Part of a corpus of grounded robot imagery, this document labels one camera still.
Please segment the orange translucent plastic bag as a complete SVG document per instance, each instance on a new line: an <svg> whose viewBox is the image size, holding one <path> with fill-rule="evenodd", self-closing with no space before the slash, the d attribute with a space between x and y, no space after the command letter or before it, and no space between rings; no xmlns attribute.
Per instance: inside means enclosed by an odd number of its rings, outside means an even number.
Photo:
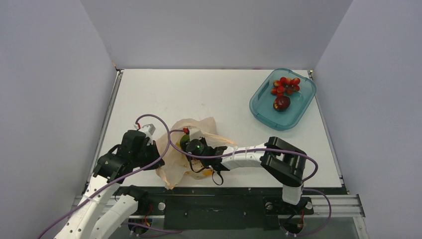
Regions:
<svg viewBox="0 0 422 239"><path fill-rule="evenodd" d="M228 138L217 134L216 122L213 117L203 120L181 119L177 121L170 130L176 129L194 129L199 130L205 137L208 145L216 146L236 146L236 143ZM184 176L195 180L200 180L211 176L211 170L205 169L202 172L195 173L191 170L186 155L169 146L168 151L163 156L164 165L156 169L156 174L164 181L166 189L175 188Z"/></svg>

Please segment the dark purple fake fruit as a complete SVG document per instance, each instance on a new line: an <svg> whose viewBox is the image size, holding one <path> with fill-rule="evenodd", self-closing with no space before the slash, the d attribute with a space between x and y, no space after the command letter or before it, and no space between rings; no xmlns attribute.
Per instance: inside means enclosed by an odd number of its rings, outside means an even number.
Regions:
<svg viewBox="0 0 422 239"><path fill-rule="evenodd" d="M277 97L273 102L273 109L276 111L285 111L289 108L291 99L286 96Z"/></svg>

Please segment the red fake grape bunch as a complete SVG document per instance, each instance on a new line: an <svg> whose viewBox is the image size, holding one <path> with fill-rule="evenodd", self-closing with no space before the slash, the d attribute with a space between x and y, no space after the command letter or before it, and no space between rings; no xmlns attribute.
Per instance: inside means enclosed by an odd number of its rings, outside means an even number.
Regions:
<svg viewBox="0 0 422 239"><path fill-rule="evenodd" d="M300 78L288 78L281 77L279 80L274 80L270 94L276 97L282 97L284 95L292 95L293 93L300 91Z"/></svg>

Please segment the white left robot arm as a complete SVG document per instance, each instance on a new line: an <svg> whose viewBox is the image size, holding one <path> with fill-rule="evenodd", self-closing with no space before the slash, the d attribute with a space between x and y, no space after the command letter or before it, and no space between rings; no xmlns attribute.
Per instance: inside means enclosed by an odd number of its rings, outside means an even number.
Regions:
<svg viewBox="0 0 422 239"><path fill-rule="evenodd" d="M152 124L128 130L120 144L97 160L82 199L55 238L106 239L131 214L147 211L147 193L137 186L130 186L116 206L101 214L109 199L134 169L154 170L164 165L152 138L154 131Z"/></svg>

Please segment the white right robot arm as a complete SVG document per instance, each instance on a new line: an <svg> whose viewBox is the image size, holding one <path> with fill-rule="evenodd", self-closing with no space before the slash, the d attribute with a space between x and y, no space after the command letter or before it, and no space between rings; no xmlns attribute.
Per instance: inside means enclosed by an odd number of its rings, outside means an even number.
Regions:
<svg viewBox="0 0 422 239"><path fill-rule="evenodd" d="M217 175L237 168L265 169L283 185L280 200L282 209L292 213L300 207L306 153L286 141L272 136L266 143L252 147L212 147L204 137L193 138L186 135L179 144L189 162L199 160L203 168L210 169Z"/></svg>

